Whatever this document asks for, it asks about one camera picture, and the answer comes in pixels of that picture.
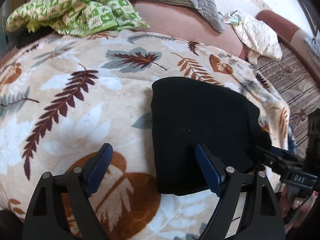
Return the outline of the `right hand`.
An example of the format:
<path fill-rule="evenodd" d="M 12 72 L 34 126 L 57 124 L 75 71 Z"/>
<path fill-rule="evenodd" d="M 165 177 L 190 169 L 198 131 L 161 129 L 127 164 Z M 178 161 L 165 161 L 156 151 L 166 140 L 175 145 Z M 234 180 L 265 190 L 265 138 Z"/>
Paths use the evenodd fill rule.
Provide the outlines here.
<path fill-rule="evenodd" d="M 296 197 L 293 202 L 288 200 L 288 187 L 284 184 L 283 190 L 281 191 L 281 198 L 279 200 L 279 207 L 281 210 L 282 217 L 286 217 L 290 208 L 298 210 L 300 212 L 298 218 L 294 221 L 285 224 L 285 231 L 288 232 L 291 228 L 298 228 L 306 219 L 311 208 L 313 207 L 317 197 L 318 192 L 313 191 L 312 195 L 309 198 L 299 198 Z"/>

